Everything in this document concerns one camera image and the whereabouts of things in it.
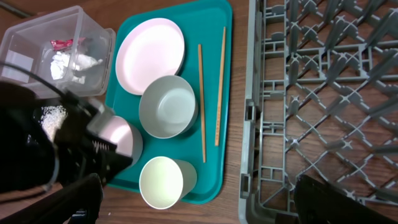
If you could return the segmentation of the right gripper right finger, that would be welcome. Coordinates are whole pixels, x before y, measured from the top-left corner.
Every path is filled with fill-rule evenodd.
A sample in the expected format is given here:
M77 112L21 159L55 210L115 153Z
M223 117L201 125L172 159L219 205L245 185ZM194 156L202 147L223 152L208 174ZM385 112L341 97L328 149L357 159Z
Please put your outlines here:
M298 178L294 202L300 223L397 223L307 175Z

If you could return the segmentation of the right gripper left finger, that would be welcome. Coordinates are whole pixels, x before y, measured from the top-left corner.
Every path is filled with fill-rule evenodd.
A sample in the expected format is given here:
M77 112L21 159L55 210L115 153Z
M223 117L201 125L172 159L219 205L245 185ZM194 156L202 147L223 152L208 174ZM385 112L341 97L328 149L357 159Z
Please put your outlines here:
M1 220L13 223L95 223L103 200L98 174L83 179Z

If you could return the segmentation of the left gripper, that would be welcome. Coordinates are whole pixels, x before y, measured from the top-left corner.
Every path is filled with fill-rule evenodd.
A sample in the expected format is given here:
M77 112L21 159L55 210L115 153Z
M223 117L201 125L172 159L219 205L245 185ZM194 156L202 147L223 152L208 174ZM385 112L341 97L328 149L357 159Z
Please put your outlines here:
M90 174L98 174L102 185L132 165L132 156L116 151L117 144L100 136L114 111L95 98L84 99L74 93L60 97L68 115L56 131L60 168L58 181L63 186Z

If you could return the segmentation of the pile of rice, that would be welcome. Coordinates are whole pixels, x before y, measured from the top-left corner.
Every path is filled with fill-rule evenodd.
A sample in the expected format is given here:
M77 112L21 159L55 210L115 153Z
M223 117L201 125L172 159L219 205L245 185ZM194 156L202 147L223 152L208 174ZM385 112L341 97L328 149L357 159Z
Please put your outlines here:
M61 128L61 125L68 116L68 113L62 105L44 106L41 107L41 112L41 127L45 131L47 137L53 141L56 131Z

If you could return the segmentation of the white paper cup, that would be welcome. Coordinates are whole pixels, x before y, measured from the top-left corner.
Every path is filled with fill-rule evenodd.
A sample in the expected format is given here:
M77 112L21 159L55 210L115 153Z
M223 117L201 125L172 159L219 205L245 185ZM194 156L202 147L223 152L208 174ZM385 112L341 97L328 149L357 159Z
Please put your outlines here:
M194 166L183 160L158 156L149 160L141 170L139 190L152 208L165 210L194 189L197 183Z

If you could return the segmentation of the white napkin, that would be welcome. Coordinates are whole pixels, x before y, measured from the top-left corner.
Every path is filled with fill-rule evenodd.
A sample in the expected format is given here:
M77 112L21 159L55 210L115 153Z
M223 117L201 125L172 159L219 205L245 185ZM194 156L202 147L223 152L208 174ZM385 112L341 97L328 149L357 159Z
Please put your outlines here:
M70 53L56 52L50 63L50 72L53 80L68 78L72 82L84 84L86 77L77 77L75 72L88 70L102 62L102 59L97 60L85 54L78 54L76 59L72 60Z

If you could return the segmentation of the red snack wrapper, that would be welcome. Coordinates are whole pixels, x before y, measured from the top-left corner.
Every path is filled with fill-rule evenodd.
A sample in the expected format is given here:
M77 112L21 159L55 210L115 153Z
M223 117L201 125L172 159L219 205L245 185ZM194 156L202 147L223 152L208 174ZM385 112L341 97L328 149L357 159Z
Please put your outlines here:
M74 44L75 40L51 40L50 44L55 51L62 51L65 49L69 49Z

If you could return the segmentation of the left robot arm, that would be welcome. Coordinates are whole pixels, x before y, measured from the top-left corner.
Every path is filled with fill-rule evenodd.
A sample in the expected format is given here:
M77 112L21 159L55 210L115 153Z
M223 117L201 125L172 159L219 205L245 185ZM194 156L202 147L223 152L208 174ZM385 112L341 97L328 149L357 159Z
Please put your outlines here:
M132 164L132 157L89 130L103 114L70 91L60 98L67 117L50 139L36 117L45 103L27 88L1 83L2 193L53 182L66 186L90 174L105 184Z

